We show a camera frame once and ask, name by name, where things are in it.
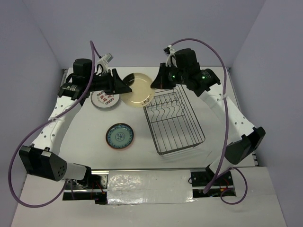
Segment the beige plate with black patch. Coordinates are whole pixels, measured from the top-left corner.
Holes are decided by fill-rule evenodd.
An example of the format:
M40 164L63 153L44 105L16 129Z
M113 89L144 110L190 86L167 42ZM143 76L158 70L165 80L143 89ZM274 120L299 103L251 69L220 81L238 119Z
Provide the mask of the beige plate with black patch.
M129 88L130 93L120 95L121 100L130 107L144 107L148 105L155 95L151 88L152 79L143 73L131 73L122 80Z

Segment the white plate red characters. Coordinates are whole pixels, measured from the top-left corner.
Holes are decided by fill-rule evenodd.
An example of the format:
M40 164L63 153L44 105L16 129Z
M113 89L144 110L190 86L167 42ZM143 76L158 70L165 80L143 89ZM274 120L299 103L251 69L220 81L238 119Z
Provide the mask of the white plate red characters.
M114 109L120 103L120 95L107 95L103 90L91 93L92 105L102 111Z

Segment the grey wire dish rack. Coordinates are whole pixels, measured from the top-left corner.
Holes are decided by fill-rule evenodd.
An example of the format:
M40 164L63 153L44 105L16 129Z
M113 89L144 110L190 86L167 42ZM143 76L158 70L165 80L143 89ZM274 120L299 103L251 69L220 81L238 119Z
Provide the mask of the grey wire dish rack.
M194 148L205 141L183 86L156 90L154 98L143 110L158 155Z

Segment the blue green patterned plate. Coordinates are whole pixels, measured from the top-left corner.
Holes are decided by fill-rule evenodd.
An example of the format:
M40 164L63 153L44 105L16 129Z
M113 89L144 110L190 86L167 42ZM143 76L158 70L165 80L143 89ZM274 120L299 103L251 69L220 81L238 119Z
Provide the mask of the blue green patterned plate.
M114 124L106 132L106 142L113 149L125 149L132 144L133 140L134 131L126 123Z

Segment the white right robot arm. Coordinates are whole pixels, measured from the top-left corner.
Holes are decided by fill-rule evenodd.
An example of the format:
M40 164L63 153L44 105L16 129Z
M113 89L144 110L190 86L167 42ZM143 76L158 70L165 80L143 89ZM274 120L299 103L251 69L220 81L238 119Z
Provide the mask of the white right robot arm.
M151 88L171 89L185 85L225 124L222 154L206 168L207 187L211 187L222 180L224 172L253 153L266 132L263 127L251 123L226 95L226 81L221 82L213 70L200 68L194 50L176 51L169 45L164 52L167 60L160 64Z

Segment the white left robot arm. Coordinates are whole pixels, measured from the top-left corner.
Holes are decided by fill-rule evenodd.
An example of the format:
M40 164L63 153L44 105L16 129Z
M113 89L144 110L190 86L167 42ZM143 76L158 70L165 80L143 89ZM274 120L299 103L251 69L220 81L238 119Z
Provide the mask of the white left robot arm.
M90 167L68 163L59 157L59 153L72 120L91 92L103 90L107 95L117 95L132 91L120 79L116 69L108 68L112 58L110 53L100 57L96 72L92 72L92 60L75 60L73 72L59 88L55 108L48 123L42 127L30 146L22 146L18 152L29 175L53 181L75 180L83 189L92 185Z

